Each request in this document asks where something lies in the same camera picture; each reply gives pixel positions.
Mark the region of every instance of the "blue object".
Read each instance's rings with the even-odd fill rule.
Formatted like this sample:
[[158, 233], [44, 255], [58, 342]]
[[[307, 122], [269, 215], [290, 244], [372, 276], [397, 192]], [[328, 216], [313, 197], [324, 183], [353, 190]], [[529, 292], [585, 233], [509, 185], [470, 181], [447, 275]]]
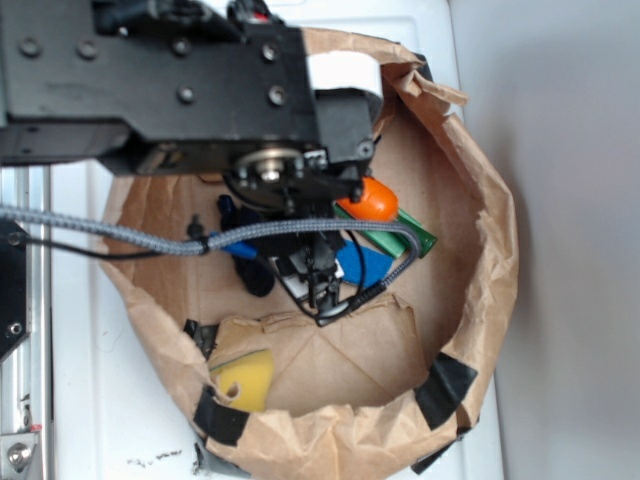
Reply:
[[[217, 237], [218, 235], [218, 232], [211, 232], [209, 234], [210, 237]], [[236, 257], [246, 258], [248, 260], [253, 260], [258, 256], [258, 250], [244, 242], [233, 243], [228, 247], [224, 247], [222, 250]]]
[[[347, 245], [337, 255], [338, 262], [340, 262], [340, 266], [344, 270], [343, 280], [358, 285], [362, 276], [358, 250], [353, 242], [345, 241]], [[367, 247], [361, 248], [366, 266], [366, 275], [364, 277], [364, 286], [366, 288], [379, 282], [387, 275], [393, 264], [393, 258]]]

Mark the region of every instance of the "green block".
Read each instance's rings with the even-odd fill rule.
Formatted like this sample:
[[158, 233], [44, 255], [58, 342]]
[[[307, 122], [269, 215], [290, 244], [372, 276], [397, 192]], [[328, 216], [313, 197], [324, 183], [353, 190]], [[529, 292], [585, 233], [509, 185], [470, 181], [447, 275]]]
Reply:
[[[333, 206], [336, 216], [338, 218], [344, 218], [351, 220], [353, 217], [344, 211], [339, 205]], [[400, 258], [407, 249], [407, 245], [400, 239], [402, 235], [395, 235], [391, 232], [379, 232], [379, 231], [362, 231], [358, 232], [371, 243], [373, 243], [380, 250], [393, 258]]]
[[[429, 253], [429, 250], [431, 250], [438, 241], [435, 236], [422, 228], [422, 224], [420, 222], [418, 222], [415, 218], [413, 218], [402, 209], [399, 210], [398, 219], [396, 221], [406, 225], [411, 230], [413, 230], [416, 235], [418, 235], [418, 238], [420, 239], [420, 246], [422, 247], [419, 254], [420, 258], [423, 258], [427, 253]], [[401, 238], [401, 241], [403, 243], [408, 245], [409, 241], [404, 236], [398, 236]]]

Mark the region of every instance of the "orange object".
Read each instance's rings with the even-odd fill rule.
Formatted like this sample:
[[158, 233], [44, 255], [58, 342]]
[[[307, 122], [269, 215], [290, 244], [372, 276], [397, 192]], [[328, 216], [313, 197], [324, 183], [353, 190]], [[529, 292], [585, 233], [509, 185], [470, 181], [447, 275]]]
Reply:
[[391, 222], [398, 216], [398, 197], [389, 187], [372, 177], [364, 177], [364, 191], [358, 203], [338, 200], [344, 210], [358, 220]]

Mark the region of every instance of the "brown paper bag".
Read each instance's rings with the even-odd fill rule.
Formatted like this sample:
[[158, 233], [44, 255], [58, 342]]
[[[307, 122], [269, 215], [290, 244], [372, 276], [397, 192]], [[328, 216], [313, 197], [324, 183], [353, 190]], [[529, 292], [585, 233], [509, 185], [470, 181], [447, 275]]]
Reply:
[[[383, 479], [478, 420], [516, 296], [513, 200], [459, 118], [447, 115], [464, 94], [422, 78], [413, 54], [326, 30], [306, 31], [305, 41], [309, 53], [354, 50], [381, 63], [382, 141], [372, 168], [439, 238], [433, 251], [390, 293], [323, 329], [298, 314], [281, 288], [251, 297], [224, 253], [104, 269], [210, 452], [257, 479]], [[194, 213], [216, 228], [221, 193], [224, 186], [195, 176], [119, 179], [105, 216], [179, 239]], [[219, 325], [213, 364], [272, 350], [265, 412], [249, 415], [213, 399], [207, 362], [183, 333], [187, 319]]]

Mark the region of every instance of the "gray wall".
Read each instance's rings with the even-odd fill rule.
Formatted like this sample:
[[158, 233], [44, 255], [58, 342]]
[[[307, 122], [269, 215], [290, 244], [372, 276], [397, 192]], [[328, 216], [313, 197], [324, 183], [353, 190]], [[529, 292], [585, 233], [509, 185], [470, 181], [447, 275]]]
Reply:
[[450, 3], [466, 123], [519, 216], [507, 478], [640, 478], [640, 2]]

